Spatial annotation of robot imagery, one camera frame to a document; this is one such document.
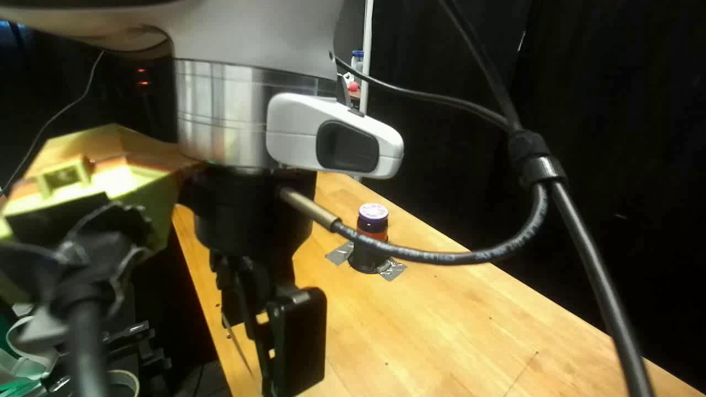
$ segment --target black background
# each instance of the black background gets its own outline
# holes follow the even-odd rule
[[[645,355],[706,391],[706,4],[474,0],[463,8],[523,123],[542,133],[563,163]],[[373,15],[371,74],[496,107],[435,1],[377,1]],[[21,33],[19,45],[9,25],[0,25],[0,185],[41,124],[80,95],[97,56],[68,40]],[[147,89],[136,84],[140,67],[148,69]],[[169,59],[107,54],[88,98],[43,138],[116,121],[173,140],[171,73]],[[406,146],[399,174],[369,186],[469,248],[519,227],[527,194],[506,166],[497,130],[459,110],[374,89],[369,111],[400,131]],[[540,236],[498,265],[603,328],[553,209]]]

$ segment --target white pole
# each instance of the white pole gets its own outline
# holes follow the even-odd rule
[[[363,73],[370,73],[370,55],[373,47],[373,0],[365,1],[365,24],[363,26]],[[360,90],[360,111],[368,110],[368,83],[363,81]]]

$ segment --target purple bottle cap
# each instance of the purple bottle cap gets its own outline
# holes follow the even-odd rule
[[[360,209],[358,210],[358,215],[371,223],[386,220],[389,213],[390,212],[387,208],[377,203],[365,203],[360,206]]]

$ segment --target wooden table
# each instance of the wooden table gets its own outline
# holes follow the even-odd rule
[[[348,225],[362,203],[382,203],[390,210],[391,241],[465,250],[343,175],[319,174],[316,201]],[[252,377],[221,327],[220,293],[208,252],[193,235],[191,211],[178,206],[173,223],[231,391],[257,396],[254,344],[242,324],[233,328]],[[297,285],[316,285],[328,297],[325,379],[303,395],[626,395],[610,337],[494,265],[408,263],[388,282],[329,262],[324,255],[343,242],[314,225],[294,255]],[[658,396],[702,396],[651,362],[647,368]]]

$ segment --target cable clip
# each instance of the cable clip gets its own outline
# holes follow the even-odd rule
[[[561,164],[549,152],[544,138],[529,130],[518,131],[508,142],[510,162],[520,176],[520,186],[529,187],[537,182],[565,179]]]

